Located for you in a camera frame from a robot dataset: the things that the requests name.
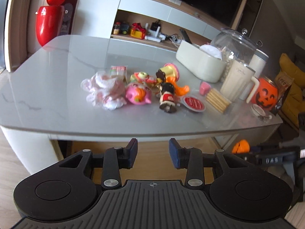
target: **glass jar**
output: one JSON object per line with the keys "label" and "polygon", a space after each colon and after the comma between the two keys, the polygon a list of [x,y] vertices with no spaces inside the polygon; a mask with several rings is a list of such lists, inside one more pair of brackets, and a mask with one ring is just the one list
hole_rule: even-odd
{"label": "glass jar", "polygon": [[212,40],[211,45],[221,51],[222,60],[227,63],[220,79],[221,82],[225,81],[234,59],[238,59],[247,65],[250,63],[258,44],[255,44],[246,36],[247,32],[246,29],[239,33],[233,29],[226,28]]}
{"label": "glass jar", "polygon": [[117,22],[114,24],[113,34],[118,35],[120,33],[121,23]]}

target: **yellow cushion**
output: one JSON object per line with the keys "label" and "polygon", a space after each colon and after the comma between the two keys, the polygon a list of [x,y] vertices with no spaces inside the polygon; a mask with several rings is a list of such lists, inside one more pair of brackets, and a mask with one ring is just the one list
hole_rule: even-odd
{"label": "yellow cushion", "polygon": [[299,127],[298,114],[300,111],[295,106],[291,106],[288,98],[284,102],[281,110],[289,118],[289,120],[295,124],[296,127]]}
{"label": "yellow cushion", "polygon": [[294,82],[300,88],[305,88],[305,72],[301,71],[287,56],[283,53],[280,57],[281,70],[286,72],[289,76],[294,78]]}
{"label": "yellow cushion", "polygon": [[289,95],[288,97],[291,96],[293,97],[295,100],[297,100],[298,102],[302,102],[303,101],[303,94],[302,94],[302,90],[301,88],[296,85],[295,83],[293,83],[291,85],[290,91],[289,91]]}

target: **jack-o'-lantern face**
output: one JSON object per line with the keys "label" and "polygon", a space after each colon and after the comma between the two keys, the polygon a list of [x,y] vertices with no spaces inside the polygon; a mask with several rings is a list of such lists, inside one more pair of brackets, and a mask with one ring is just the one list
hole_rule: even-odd
{"label": "jack-o'-lantern face", "polygon": [[267,89],[262,89],[255,96],[256,104],[261,108],[269,109],[276,104],[274,94],[269,94]]}

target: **red vase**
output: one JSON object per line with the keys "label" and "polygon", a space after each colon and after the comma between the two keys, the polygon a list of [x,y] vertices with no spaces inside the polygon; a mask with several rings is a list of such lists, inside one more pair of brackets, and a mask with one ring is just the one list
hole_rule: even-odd
{"label": "red vase", "polygon": [[59,35],[64,13],[64,6],[42,6],[39,8],[36,19],[36,37],[41,46]]}
{"label": "red vase", "polygon": [[260,81],[260,86],[251,102],[257,104],[262,109],[270,111],[278,101],[278,89],[276,84],[267,77],[261,77],[258,80]]}

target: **cup handle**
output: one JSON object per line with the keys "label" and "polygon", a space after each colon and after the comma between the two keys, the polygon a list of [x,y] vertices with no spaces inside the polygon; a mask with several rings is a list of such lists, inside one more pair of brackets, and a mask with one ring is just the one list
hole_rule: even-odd
{"label": "cup handle", "polygon": [[247,103],[249,103],[251,101],[252,97],[254,96],[255,92],[257,91],[258,87],[260,86],[260,81],[256,77],[254,77],[254,76],[251,77],[251,81],[254,82],[254,87],[246,100]]}

